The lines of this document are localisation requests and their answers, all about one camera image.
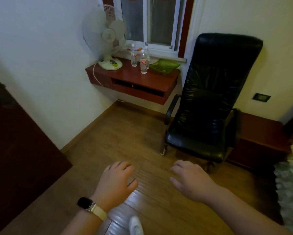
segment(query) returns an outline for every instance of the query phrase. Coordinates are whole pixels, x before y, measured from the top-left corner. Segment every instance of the person's right arm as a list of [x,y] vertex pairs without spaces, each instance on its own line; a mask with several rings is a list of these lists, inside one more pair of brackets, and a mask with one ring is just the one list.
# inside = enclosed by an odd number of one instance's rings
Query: person's right arm
[[218,186],[199,165],[179,160],[171,170],[180,178],[171,177],[172,185],[185,197],[213,209],[235,234],[292,234],[226,188]]

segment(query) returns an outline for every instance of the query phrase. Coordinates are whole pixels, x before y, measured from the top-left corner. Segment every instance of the fan base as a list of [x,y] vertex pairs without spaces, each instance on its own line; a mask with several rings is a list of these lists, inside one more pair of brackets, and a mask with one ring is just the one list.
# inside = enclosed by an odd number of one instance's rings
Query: fan base
[[117,70],[123,66],[123,63],[117,58],[101,61],[98,64],[105,70]]

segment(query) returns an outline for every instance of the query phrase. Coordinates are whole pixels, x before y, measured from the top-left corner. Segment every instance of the watch strap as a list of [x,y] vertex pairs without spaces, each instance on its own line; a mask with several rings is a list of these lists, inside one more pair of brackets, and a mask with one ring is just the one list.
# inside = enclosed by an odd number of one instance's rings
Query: watch strap
[[104,210],[102,210],[97,204],[94,204],[91,209],[91,213],[94,213],[97,217],[99,217],[103,222],[105,221],[107,214]]

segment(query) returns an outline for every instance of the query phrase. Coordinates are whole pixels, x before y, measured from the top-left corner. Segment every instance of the green tray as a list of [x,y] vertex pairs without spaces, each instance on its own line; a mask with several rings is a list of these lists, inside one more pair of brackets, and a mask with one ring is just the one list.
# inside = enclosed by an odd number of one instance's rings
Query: green tray
[[163,75],[167,75],[179,66],[180,66],[180,64],[175,63],[173,61],[169,61],[166,59],[160,59],[157,62],[151,64],[150,68],[152,68],[153,70],[155,70]]

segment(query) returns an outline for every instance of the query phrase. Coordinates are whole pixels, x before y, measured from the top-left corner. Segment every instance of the chair armrest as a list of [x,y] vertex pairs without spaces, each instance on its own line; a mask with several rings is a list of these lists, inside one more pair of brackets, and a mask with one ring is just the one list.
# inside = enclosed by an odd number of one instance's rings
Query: chair armrest
[[169,124],[169,121],[170,121],[170,117],[172,115],[172,111],[174,110],[175,106],[176,106],[176,103],[179,99],[180,95],[179,94],[176,94],[174,99],[172,100],[172,102],[170,103],[170,106],[167,110],[167,113],[166,113],[166,118],[165,118],[165,121],[164,121],[164,124],[165,125],[168,125]]
[[241,110],[233,109],[234,116],[226,127],[226,145],[235,147],[241,135]]

